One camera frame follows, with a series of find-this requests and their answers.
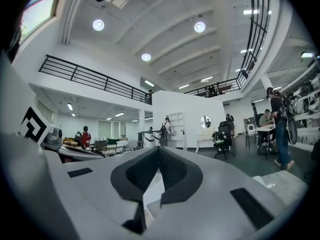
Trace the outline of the white desk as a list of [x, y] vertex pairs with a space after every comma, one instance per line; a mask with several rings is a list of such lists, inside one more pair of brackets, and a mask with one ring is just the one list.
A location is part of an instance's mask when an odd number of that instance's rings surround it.
[[264, 155], [268, 160], [271, 154], [275, 154], [275, 152], [271, 152], [271, 138], [272, 138], [272, 131], [275, 129], [275, 125], [265, 125], [262, 127], [258, 127], [256, 129], [258, 133], [258, 147], [257, 147], [257, 154]]

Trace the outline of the round wall mirror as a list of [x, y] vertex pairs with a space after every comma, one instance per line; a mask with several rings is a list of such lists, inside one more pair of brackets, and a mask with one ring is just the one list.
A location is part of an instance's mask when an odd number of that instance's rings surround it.
[[201, 117], [200, 119], [200, 123], [201, 123], [201, 126], [204, 128], [204, 129], [208, 129], [210, 128], [211, 126], [211, 120], [208, 116], [204, 115]]

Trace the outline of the white capsule backpack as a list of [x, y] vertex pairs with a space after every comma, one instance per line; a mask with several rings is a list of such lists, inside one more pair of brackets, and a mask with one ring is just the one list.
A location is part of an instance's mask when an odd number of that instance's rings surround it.
[[252, 123], [247, 124], [247, 130], [246, 130], [247, 136], [255, 136], [257, 134], [256, 126]]

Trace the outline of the white display shelf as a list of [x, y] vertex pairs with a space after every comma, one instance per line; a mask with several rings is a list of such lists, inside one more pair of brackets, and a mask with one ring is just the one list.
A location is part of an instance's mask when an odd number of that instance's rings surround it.
[[291, 101], [296, 132], [294, 147], [309, 151], [320, 140], [320, 61], [314, 61], [281, 92]]

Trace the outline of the white wall shelf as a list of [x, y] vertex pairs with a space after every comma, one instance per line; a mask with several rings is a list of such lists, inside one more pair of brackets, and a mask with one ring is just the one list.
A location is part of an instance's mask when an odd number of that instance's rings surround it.
[[169, 114], [171, 139], [173, 141], [182, 141], [185, 132], [185, 118], [182, 112]]

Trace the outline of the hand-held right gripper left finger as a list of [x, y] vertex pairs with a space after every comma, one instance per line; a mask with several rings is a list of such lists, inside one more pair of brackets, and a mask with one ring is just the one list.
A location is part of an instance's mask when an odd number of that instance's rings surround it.
[[143, 195], [159, 148], [62, 165], [66, 210], [80, 240], [160, 240], [146, 227]]

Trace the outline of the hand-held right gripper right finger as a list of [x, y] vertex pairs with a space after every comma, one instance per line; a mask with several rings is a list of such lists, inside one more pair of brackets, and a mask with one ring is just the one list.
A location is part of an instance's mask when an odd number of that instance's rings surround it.
[[186, 201], [163, 204], [144, 232], [151, 240], [265, 240], [289, 219], [296, 203], [286, 205], [271, 189], [235, 166], [169, 148], [195, 163], [202, 182]]

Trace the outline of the black balcony railing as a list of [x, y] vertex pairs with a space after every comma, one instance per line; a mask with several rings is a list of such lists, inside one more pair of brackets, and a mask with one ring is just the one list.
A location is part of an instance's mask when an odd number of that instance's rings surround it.
[[144, 104], [152, 104], [151, 95], [145, 91], [103, 73], [52, 55], [47, 54], [45, 56], [45, 60], [39, 71], [47, 75], [109, 92]]
[[271, 18], [271, 0], [250, 0], [249, 10], [259, 10], [259, 14], [248, 15], [250, 25], [245, 50], [253, 50], [251, 52], [241, 53], [243, 58], [237, 76], [222, 82], [187, 91], [186, 94], [211, 98], [232, 91], [241, 90], [248, 77], [251, 75], [263, 49]]

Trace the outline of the black office chair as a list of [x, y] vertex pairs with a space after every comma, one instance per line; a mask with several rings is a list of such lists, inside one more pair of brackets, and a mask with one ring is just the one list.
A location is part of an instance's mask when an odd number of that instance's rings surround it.
[[215, 143], [213, 142], [213, 146], [218, 149], [217, 153], [214, 155], [214, 158], [216, 159], [218, 155], [223, 155], [224, 159], [227, 160], [228, 159], [227, 154], [232, 154], [233, 156], [235, 156], [236, 154], [232, 151], [233, 141], [232, 141], [232, 135], [231, 135], [231, 127], [228, 124], [228, 122], [222, 121], [219, 124], [217, 132], [224, 132], [227, 139], [225, 143], [222, 145], [215, 145]]

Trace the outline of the white table mat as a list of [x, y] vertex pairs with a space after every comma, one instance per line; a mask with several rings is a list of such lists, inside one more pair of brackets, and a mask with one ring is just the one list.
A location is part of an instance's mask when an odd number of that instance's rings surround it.
[[162, 174], [158, 171], [143, 194], [145, 222], [148, 226], [161, 210], [161, 197], [165, 192]]

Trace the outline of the large black-framed window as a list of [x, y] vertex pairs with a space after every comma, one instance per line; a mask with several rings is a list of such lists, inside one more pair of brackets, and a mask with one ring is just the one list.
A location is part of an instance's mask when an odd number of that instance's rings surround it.
[[27, 4], [20, 23], [20, 44], [44, 23], [56, 16], [58, 2], [59, 0], [31, 0]]

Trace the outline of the white console table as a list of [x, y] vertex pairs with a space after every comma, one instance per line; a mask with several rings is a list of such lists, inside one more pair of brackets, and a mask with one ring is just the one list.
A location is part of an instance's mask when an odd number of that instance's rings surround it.
[[196, 137], [196, 150], [195, 150], [196, 153], [198, 153], [200, 149], [214, 147], [212, 135], [213, 133], [206, 133], [206, 134], [200, 134]]

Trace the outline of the black backpack green trim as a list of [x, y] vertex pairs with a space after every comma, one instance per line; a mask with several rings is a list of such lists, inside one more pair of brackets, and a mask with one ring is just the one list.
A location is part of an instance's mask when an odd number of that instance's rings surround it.
[[212, 135], [212, 140], [215, 145], [223, 145], [226, 142], [227, 136], [224, 132], [215, 131]]

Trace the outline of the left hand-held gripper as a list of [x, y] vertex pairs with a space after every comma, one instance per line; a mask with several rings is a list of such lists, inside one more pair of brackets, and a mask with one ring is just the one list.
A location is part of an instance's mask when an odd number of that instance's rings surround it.
[[0, 53], [0, 133], [31, 139], [46, 150], [72, 159], [102, 159], [103, 155], [62, 146], [62, 130], [54, 127], [35, 104], [36, 94], [12, 67], [6, 53]]

